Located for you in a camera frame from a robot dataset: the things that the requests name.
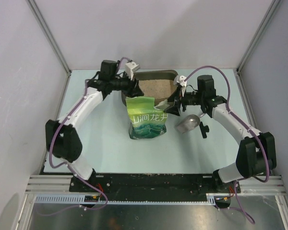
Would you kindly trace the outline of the green litter bag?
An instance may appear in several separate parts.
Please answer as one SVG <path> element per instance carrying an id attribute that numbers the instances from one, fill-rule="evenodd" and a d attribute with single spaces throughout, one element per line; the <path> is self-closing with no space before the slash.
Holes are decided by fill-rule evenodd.
<path id="1" fill-rule="evenodd" d="M 167 132 L 166 120 L 168 114 L 155 108 L 153 97 L 126 98 L 126 107 L 131 125 L 131 139 L 151 139 Z"/>

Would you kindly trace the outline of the black bag clip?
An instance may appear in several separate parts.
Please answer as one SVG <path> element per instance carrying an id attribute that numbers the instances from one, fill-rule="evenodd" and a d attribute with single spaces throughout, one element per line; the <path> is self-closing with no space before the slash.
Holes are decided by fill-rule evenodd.
<path id="1" fill-rule="evenodd" d="M 201 131 L 203 139 L 206 139 L 207 138 L 207 133 L 210 132 L 209 126 L 208 125 L 204 125 L 203 122 L 200 122 L 199 127 L 200 127 L 200 131 Z"/>

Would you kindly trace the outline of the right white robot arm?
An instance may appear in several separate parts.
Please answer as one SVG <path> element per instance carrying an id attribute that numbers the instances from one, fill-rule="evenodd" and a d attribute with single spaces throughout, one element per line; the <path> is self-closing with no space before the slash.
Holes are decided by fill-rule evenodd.
<path id="1" fill-rule="evenodd" d="M 245 123 L 229 107 L 229 100 L 216 93 L 214 79 L 211 75 L 201 75 L 197 78 L 197 90 L 187 92 L 187 81 L 184 76 L 176 76 L 175 92 L 168 98 L 169 107 L 164 111 L 179 116 L 187 106 L 200 106 L 201 111 L 221 124 L 232 135 L 239 148 L 236 160 L 212 174 L 212 188 L 224 192 L 233 181 L 255 178 L 264 173 L 266 183 L 270 171 L 276 168 L 275 138 L 270 132 L 261 132 Z"/>

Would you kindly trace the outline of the metal scoop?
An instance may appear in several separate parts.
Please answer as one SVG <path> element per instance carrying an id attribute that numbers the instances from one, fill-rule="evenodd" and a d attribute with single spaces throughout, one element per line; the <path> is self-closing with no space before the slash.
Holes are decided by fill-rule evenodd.
<path id="1" fill-rule="evenodd" d="M 180 133 L 189 132 L 200 125 L 201 118 L 204 116 L 204 113 L 199 115 L 191 114 L 187 115 L 184 119 L 182 119 L 179 123 L 175 125 L 175 128 Z"/>

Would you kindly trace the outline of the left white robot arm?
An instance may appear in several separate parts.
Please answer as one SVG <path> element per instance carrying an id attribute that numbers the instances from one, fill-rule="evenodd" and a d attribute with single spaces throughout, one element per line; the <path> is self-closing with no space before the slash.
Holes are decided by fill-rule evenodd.
<path id="1" fill-rule="evenodd" d="M 94 77 L 84 81 L 84 93 L 75 105 L 57 120 L 46 122 L 46 147 L 51 168 L 66 165 L 76 177 L 81 178 L 79 185 L 85 191 L 95 189 L 96 179 L 92 177 L 94 169 L 82 153 L 78 130 L 113 91 L 123 92 L 129 97 L 143 95 L 134 76 L 139 68 L 139 64 L 125 57 L 118 61 L 103 60 Z"/>

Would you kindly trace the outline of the brown litter box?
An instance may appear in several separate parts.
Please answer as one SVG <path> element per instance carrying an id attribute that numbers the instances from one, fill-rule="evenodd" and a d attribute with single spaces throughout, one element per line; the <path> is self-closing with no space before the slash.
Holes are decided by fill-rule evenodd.
<path id="1" fill-rule="evenodd" d="M 130 108 L 145 108 L 165 110 L 173 105 L 168 98 L 175 92 L 177 86 L 174 79 L 178 73 L 175 70 L 155 70 L 136 72 L 134 77 L 139 81 L 143 96 L 128 98 L 121 94 L 122 103 Z"/>

